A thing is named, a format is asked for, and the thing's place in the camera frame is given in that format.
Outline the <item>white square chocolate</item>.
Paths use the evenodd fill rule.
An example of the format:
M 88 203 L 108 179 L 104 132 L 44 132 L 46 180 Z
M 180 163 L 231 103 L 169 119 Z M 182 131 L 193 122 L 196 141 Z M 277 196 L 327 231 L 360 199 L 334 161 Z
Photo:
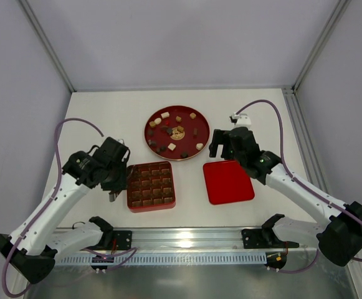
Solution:
M 171 151 L 174 151 L 175 148 L 176 148 L 176 145 L 173 144 L 173 143 L 170 143 L 170 144 L 168 145 L 168 149 L 171 150 Z

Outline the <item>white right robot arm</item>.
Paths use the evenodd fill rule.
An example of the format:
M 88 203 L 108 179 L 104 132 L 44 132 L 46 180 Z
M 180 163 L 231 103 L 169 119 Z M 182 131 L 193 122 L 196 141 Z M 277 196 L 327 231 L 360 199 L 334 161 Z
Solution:
M 245 126 L 232 130 L 215 129 L 209 155 L 236 161 L 252 179 L 289 198 L 308 213 L 323 231 L 315 234 L 315 247 L 333 264 L 344 267 L 357 260 L 362 249 L 362 205 L 347 204 L 331 197 L 292 173 L 279 156 L 259 148 L 254 134 Z

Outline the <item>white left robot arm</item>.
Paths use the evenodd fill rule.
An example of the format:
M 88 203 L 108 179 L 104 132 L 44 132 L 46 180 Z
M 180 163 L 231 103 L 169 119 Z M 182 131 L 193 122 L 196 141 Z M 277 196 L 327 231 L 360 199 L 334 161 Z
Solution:
M 111 137 L 89 152 L 78 151 L 59 173 L 54 187 L 34 212 L 10 234 L 0 234 L 0 253 L 30 284 L 45 279 L 55 264 L 73 253 L 114 240 L 114 228 L 99 216 L 60 237 L 53 233 L 70 210 L 93 188 L 119 194 L 127 188 L 130 150 Z

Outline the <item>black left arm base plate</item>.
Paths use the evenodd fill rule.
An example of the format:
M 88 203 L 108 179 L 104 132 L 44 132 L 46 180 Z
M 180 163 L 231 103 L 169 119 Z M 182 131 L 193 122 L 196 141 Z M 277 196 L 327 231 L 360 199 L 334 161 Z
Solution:
M 96 245 L 88 246 L 90 250 L 118 251 L 131 248 L 133 232 L 131 230 L 111 230 L 104 232 Z

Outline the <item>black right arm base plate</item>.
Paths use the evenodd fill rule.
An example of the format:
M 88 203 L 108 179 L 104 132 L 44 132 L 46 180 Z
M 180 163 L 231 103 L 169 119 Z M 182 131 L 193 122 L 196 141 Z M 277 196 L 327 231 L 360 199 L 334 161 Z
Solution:
M 272 229 L 243 229 L 241 231 L 245 249 L 296 249 L 300 244 L 280 240 Z

